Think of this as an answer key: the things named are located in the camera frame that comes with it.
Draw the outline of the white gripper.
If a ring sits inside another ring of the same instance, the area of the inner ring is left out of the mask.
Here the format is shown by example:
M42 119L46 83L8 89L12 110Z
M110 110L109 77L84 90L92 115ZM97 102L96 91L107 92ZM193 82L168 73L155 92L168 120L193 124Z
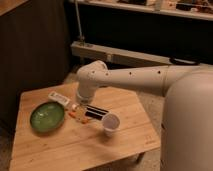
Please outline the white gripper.
M97 86L92 84L79 84L76 91L76 101L80 104L90 104L94 98ZM80 122L86 122L86 108L82 105L76 107L76 119Z

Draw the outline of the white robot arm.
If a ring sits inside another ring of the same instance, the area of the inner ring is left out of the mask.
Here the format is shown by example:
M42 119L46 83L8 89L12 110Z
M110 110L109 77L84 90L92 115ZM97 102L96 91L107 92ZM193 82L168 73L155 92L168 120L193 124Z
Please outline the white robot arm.
M98 60L79 68L77 79L80 104L102 87L133 90L142 103L159 98L160 171L213 171L213 66L109 69Z

